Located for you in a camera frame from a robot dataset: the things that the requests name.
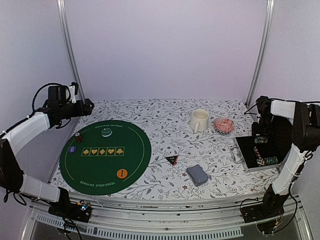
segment poker mat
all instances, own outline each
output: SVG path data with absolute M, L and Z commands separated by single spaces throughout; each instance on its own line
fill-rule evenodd
M 138 126 L 120 120 L 100 121 L 73 135 L 60 155 L 64 180 L 88 195 L 119 192 L 145 172 L 151 144 Z

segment red triangle marker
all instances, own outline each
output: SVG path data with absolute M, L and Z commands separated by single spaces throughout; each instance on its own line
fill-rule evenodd
M 177 164 L 178 157 L 179 156 L 166 156 L 165 159 L 167 159 L 169 163 L 171 163 L 174 166 Z

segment table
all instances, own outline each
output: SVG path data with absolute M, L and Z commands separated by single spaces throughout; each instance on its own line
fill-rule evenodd
M 198 99 L 145 99 L 95 101 L 90 116 L 81 117 L 75 132 L 99 121 L 122 120 L 145 131 L 152 154 L 144 174 L 126 189 L 106 195 L 111 198 L 135 200 L 214 199 L 261 193 L 278 176 L 275 168 L 244 172 L 234 138 L 251 134 L 253 119 L 241 101 Z M 209 128 L 193 133 L 190 114 L 202 108 L 209 112 Z M 213 127 L 217 117 L 234 122 L 228 135 Z M 173 166 L 165 157 L 178 155 Z M 188 167 L 199 164 L 208 174 L 207 183 L 195 187 L 186 173 Z M 58 166 L 51 185 L 77 192 L 63 179 Z

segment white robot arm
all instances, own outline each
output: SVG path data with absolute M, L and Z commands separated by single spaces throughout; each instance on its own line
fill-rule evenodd
M 67 190 L 24 174 L 16 160 L 18 152 L 39 134 L 54 126 L 57 126 L 57 129 L 61 128 L 64 119 L 70 120 L 92 113 L 94 104 L 89 99 L 85 99 L 84 103 L 82 100 L 76 100 L 76 83 L 72 83 L 71 86 L 56 83 L 50 85 L 55 86 L 48 88 L 48 100 L 44 106 L 34 110 L 31 115 L 0 135 L 0 187 L 6 189 L 6 197 L 13 193 L 44 200 L 51 205 L 50 213 L 86 222 L 90 215 L 87 203 L 81 203 L 79 206 L 72 204 Z M 86 212 L 82 211 L 80 216 L 74 214 L 79 208 Z
M 269 186 L 261 204 L 243 207 L 241 213 L 246 222 L 272 218 L 283 214 L 283 205 L 292 185 L 300 176 L 305 163 L 320 145 L 320 106 L 310 102 L 285 101 L 261 96 L 256 100 L 259 122 L 252 124 L 252 135 L 273 137 L 286 136 L 278 140 L 291 144 L 284 161 L 284 167 L 277 179 Z M 273 121 L 281 117 L 291 123 L 290 130 L 275 127 Z

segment white enclosure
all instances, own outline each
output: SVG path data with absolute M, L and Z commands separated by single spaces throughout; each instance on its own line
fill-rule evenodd
M 246 99 L 267 1 L 66 1 L 93 100 Z
M 61 2 L 1 3 L 1 131 L 30 114 L 39 87 L 75 81 L 60 22 Z M 66 0 L 66 24 L 85 97 L 245 102 L 261 57 L 270 2 Z M 261 95 L 320 100 L 319 16 L 319 1 L 275 1 L 253 101 Z M 44 90 L 37 106 L 46 97 Z M 48 181 L 76 122 L 29 143 L 17 157 L 21 168 Z M 294 189 L 314 239 L 320 238 L 319 157 L 316 153 L 308 162 Z M 12 199 L 2 203 L 4 194 L 0 188 L 0 239 L 21 239 L 27 208 Z

